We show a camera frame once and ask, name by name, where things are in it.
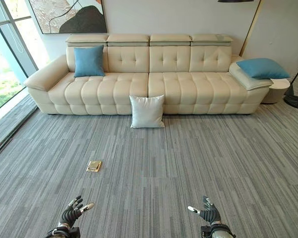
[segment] white wall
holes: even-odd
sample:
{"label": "white wall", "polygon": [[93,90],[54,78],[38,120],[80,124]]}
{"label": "white wall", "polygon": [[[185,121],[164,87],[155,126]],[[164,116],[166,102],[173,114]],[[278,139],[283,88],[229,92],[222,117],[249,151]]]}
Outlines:
{"label": "white wall", "polygon": [[[262,0],[243,57],[276,60],[292,76],[298,71],[298,0]],[[108,33],[223,33],[239,54],[259,0],[102,0]],[[50,59],[65,54],[69,34],[42,35]]]}
{"label": "white wall", "polygon": [[[220,3],[217,0],[102,0],[102,4],[109,34],[228,34],[234,39],[233,52],[238,54],[258,1]],[[65,54],[65,40],[69,34],[41,36],[51,59]]]}
{"label": "white wall", "polygon": [[271,58],[298,72],[298,0],[264,0],[243,57]]}

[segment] sofa seat cushion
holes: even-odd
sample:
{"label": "sofa seat cushion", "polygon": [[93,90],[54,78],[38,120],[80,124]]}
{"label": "sofa seat cushion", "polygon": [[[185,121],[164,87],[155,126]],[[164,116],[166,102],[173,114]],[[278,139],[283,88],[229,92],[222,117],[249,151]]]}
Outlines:
{"label": "sofa seat cushion", "polygon": [[148,95],[148,73],[105,73],[105,76],[74,77],[68,73],[48,97],[60,114],[131,114],[129,95]]}
{"label": "sofa seat cushion", "polygon": [[149,97],[165,95],[166,114],[250,114],[267,88],[247,91],[229,72],[155,72]]}

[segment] throw pillow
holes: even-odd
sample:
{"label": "throw pillow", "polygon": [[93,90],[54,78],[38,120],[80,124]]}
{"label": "throw pillow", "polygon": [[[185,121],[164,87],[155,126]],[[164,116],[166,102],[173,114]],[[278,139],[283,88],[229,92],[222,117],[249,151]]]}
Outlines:
{"label": "throw pillow", "polygon": [[164,127],[162,120],[164,95],[143,98],[129,96],[133,111],[131,128]]}
{"label": "throw pillow", "polygon": [[290,75],[275,61],[267,58],[247,59],[236,62],[252,78],[278,79],[289,78]]}
{"label": "throw pillow", "polygon": [[103,49],[103,45],[91,48],[74,48],[74,77],[105,76],[103,70]]}

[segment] blue pillow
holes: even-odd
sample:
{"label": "blue pillow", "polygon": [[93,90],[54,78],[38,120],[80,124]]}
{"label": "blue pillow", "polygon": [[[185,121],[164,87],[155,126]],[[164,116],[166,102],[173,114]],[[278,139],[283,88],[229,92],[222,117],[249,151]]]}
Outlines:
{"label": "blue pillow", "polygon": [[236,62],[248,76],[257,79],[289,78],[290,75],[275,61],[267,58],[247,59]]}
{"label": "blue pillow", "polygon": [[103,70],[103,49],[103,45],[91,48],[74,48],[74,77],[105,76]]}

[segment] sofa backrest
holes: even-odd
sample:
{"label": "sofa backrest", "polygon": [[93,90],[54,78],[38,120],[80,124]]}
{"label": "sofa backrest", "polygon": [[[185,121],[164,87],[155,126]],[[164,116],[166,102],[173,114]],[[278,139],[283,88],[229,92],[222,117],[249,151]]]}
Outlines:
{"label": "sofa backrest", "polygon": [[108,72],[148,73],[149,36],[113,34],[107,39]]}
{"label": "sofa backrest", "polygon": [[149,36],[142,34],[71,35],[67,42],[70,72],[75,71],[74,48],[104,45],[104,72],[149,72]]}
{"label": "sofa backrest", "polygon": [[104,45],[103,68],[105,72],[108,72],[107,38],[107,35],[96,34],[70,35],[66,40],[66,59],[70,72],[75,72],[74,48],[88,48],[100,45]]}
{"label": "sofa backrest", "polygon": [[225,35],[192,36],[190,72],[227,72],[231,63],[232,38]]}
{"label": "sofa backrest", "polygon": [[216,34],[71,35],[67,61],[74,72],[74,48],[104,45],[104,72],[228,72],[231,41]]}
{"label": "sofa backrest", "polygon": [[189,35],[154,34],[150,37],[150,72],[188,72],[190,68]]}

